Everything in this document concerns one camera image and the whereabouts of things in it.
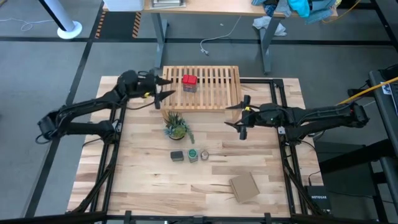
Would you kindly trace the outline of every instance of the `red cube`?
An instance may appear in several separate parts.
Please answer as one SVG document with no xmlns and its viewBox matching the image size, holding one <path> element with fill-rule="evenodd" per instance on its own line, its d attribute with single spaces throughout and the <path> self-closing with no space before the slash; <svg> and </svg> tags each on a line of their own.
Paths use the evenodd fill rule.
<svg viewBox="0 0 398 224">
<path fill-rule="evenodd" d="M 182 77 L 182 86 L 184 91 L 196 93 L 198 77 L 194 75 L 184 75 Z"/>
</svg>

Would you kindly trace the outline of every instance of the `white stand base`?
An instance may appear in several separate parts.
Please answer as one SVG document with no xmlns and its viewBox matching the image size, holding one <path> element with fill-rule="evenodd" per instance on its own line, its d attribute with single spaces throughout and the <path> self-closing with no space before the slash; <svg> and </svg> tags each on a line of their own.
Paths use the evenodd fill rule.
<svg viewBox="0 0 398 224">
<path fill-rule="evenodd" d="M 57 34 L 60 38 L 62 39 L 73 39 L 75 37 L 77 37 L 81 31 L 83 30 L 83 26 L 77 22 L 77 21 L 73 21 L 75 28 L 72 31 L 63 31 L 60 28 L 58 28 Z"/>
</svg>

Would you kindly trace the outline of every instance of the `wooden tabletop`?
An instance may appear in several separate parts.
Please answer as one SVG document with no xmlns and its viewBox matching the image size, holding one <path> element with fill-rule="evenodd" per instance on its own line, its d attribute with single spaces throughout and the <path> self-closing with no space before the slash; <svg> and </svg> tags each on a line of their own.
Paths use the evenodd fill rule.
<svg viewBox="0 0 398 224">
<path fill-rule="evenodd" d="M 171 9 L 151 9 L 151 0 L 145 0 L 142 12 L 160 13 L 185 13 L 185 14 L 225 14 L 240 16 L 266 16 L 263 6 L 253 6 L 251 0 L 185 0 L 187 6 Z M 285 17 L 281 12 L 275 12 L 275 17 Z M 331 17 L 337 17 L 336 9 L 333 10 Z"/>
<path fill-rule="evenodd" d="M 111 90 L 117 77 L 102 77 L 98 96 Z M 285 78 L 289 106 L 304 108 L 299 80 Z M 251 95 L 252 104 L 271 102 L 268 84 L 242 84 L 243 94 Z M 133 99 L 130 107 L 144 105 L 152 99 Z M 280 150 L 275 128 L 248 129 L 248 139 L 240 141 L 236 131 L 223 124 L 230 119 L 224 113 L 184 113 L 193 130 L 196 143 L 188 137 L 173 141 L 163 133 L 162 114 L 153 107 L 127 111 L 114 175 L 108 214 L 124 215 L 204 215 L 212 217 L 290 217 Z M 109 118 L 109 110 L 92 114 L 92 122 Z M 87 136 L 86 141 L 97 138 Z M 94 186 L 103 144 L 100 141 L 83 148 L 68 209 L 74 209 Z M 188 149 L 206 149 L 207 161 L 189 163 Z M 172 162 L 170 152 L 182 150 L 183 162 Z M 308 175 L 319 171 L 316 152 L 308 145 L 297 146 L 303 184 Z M 232 193 L 229 179 L 252 172 L 260 190 L 248 202 L 239 204 Z M 312 183 L 322 185 L 320 174 Z M 293 187 L 296 209 L 300 207 Z M 100 192 L 102 206 L 103 190 Z"/>
</svg>

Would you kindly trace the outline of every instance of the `small cardboard box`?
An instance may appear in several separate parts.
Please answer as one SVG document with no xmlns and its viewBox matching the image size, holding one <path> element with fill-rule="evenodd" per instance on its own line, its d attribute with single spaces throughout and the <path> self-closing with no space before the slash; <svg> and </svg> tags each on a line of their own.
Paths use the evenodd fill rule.
<svg viewBox="0 0 398 224">
<path fill-rule="evenodd" d="M 230 179 L 229 182 L 231 183 L 236 200 L 239 203 L 245 202 L 260 194 L 259 188 L 250 172 L 234 177 Z"/>
</svg>

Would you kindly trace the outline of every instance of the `wooden crate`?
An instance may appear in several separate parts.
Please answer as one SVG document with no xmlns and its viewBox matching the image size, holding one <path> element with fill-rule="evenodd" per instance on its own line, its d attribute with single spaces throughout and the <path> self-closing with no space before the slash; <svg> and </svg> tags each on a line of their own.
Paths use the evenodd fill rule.
<svg viewBox="0 0 398 224">
<path fill-rule="evenodd" d="M 196 93 L 183 91 L 184 75 L 198 77 Z M 163 101 L 164 111 L 224 112 L 242 100 L 238 66 L 165 66 L 163 78 L 173 80 L 164 91 L 176 91 Z"/>
</svg>

